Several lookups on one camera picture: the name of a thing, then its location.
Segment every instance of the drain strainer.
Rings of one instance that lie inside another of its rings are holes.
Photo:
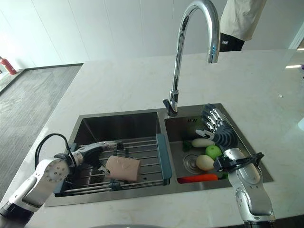
[[[202,171],[196,166],[197,155],[189,154],[184,158],[183,165],[185,169],[193,174],[200,174]]]

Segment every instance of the dish rack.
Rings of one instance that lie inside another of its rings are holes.
[[[111,155],[141,160],[137,182],[109,179],[101,171],[83,164],[72,178],[66,179],[58,185],[54,190],[55,197],[129,190],[168,185],[170,183],[172,170],[163,134],[156,134],[155,137],[119,141],[122,141],[124,145],[123,150],[101,152],[99,160],[104,166]],[[74,143],[70,145],[70,148],[71,151],[75,151],[78,146]]]

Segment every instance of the pink sponge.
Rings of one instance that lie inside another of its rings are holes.
[[[140,160],[133,158],[110,156],[105,167],[110,171],[108,178],[125,180],[125,181],[137,181]]]

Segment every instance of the teal rack handle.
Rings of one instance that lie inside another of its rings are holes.
[[[157,154],[160,159],[161,174],[163,179],[163,184],[170,184],[170,178],[172,177],[172,169],[170,165],[166,139],[163,134],[156,134],[157,142]]]

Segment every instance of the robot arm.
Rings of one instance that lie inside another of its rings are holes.
[[[109,174],[99,161],[101,151],[122,149],[121,142],[97,142],[81,147],[72,156],[77,167],[83,163],[91,164]],[[67,154],[57,154],[54,158],[42,160],[35,172],[20,185],[0,210],[0,228],[24,227],[53,193],[56,186],[71,174],[74,169],[71,157]]]
[[[258,167],[262,153],[245,157],[238,148],[238,138],[226,124],[223,114],[213,105],[203,112],[207,127],[196,133],[213,140],[223,151],[223,156],[213,163],[217,171],[227,171],[228,179],[236,193],[239,213],[247,228],[275,227],[275,216],[268,194],[263,187],[262,172]]]

